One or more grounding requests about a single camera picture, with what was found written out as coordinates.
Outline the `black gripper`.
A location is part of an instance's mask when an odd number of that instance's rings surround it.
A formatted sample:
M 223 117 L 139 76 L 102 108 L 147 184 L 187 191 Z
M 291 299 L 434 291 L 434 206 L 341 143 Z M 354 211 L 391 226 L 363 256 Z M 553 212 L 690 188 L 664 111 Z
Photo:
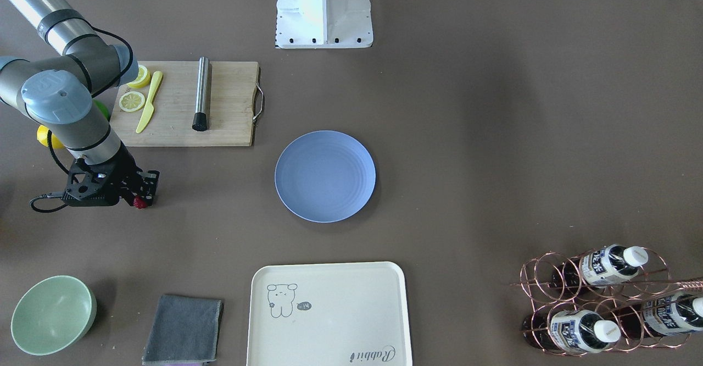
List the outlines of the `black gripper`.
M 82 170 L 90 181 L 82 196 L 85 205 L 115 205 L 123 200 L 132 206 L 135 196 L 140 197 L 143 206 L 153 205 L 160 172 L 140 171 L 123 145 L 104 163 L 88 165 L 83 162 Z

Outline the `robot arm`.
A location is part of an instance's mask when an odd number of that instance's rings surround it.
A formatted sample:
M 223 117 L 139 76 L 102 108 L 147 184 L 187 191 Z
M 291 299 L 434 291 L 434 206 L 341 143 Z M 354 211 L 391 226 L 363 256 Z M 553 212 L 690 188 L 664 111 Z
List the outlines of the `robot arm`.
M 61 207 L 151 206 L 160 173 L 144 171 L 94 103 L 109 88 L 133 81 L 138 62 L 131 46 L 109 45 L 66 0 L 9 0 L 58 52 L 37 60 L 2 57 L 2 103 L 56 135 L 74 160 L 61 191 L 40 195 Z

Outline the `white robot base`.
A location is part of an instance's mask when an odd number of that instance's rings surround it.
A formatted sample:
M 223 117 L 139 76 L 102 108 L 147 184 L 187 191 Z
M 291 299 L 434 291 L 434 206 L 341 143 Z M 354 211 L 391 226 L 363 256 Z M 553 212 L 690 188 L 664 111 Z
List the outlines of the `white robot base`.
M 276 48 L 372 46 L 371 0 L 277 0 L 276 9 Z

